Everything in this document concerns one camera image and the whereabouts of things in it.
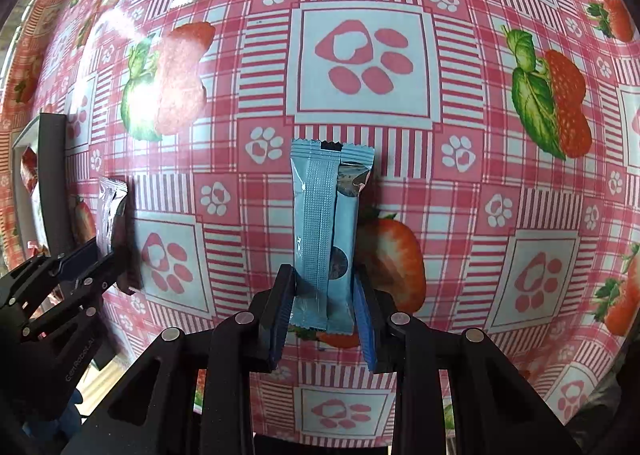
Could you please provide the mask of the pink snack bar packet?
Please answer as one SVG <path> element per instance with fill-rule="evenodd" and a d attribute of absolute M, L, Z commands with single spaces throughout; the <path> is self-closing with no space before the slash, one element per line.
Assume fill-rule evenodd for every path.
<path fill-rule="evenodd" d="M 99 178 L 96 245 L 102 257 L 124 247 L 127 241 L 128 185 L 114 178 Z"/>

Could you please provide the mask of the white black-rimmed storage box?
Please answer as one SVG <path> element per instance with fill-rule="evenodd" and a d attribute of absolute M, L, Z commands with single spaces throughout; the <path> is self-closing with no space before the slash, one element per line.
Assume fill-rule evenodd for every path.
<path fill-rule="evenodd" d="M 66 117 L 42 112 L 19 133 L 12 135 L 13 201 L 18 243 L 27 253 L 29 241 L 46 246 L 52 256 L 70 253 L 75 239 L 67 206 L 65 178 Z M 29 193 L 21 177 L 23 152 L 37 157 L 37 183 Z"/>

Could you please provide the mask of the pink strawberry pattern tablecloth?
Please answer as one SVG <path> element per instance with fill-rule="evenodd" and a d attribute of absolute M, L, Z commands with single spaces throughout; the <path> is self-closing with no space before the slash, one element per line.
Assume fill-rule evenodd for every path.
<path fill-rule="evenodd" d="M 639 33 L 620 0 L 37 0 L 1 76 L 1 143 L 40 112 L 73 241 L 132 185 L 127 357 L 213 326 L 293 258 L 296 138 L 376 152 L 358 256 L 402 311 L 476 326 L 582 443 L 636 315 Z"/>

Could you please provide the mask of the light blue snack bar packet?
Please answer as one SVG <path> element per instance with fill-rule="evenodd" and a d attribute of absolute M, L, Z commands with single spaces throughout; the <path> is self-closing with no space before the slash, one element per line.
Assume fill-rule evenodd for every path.
<path fill-rule="evenodd" d="M 347 336 L 354 332 L 352 264 L 359 197 L 373 169 L 368 146 L 296 138 L 290 149 L 294 195 L 292 324 Z"/>

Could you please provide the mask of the small red packet in box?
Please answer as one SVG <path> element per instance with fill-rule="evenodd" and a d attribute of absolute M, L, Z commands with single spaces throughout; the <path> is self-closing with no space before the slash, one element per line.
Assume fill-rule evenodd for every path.
<path fill-rule="evenodd" d="M 21 155 L 21 179 L 29 195 L 32 195 L 38 183 L 38 156 L 30 147 L 26 147 Z"/>

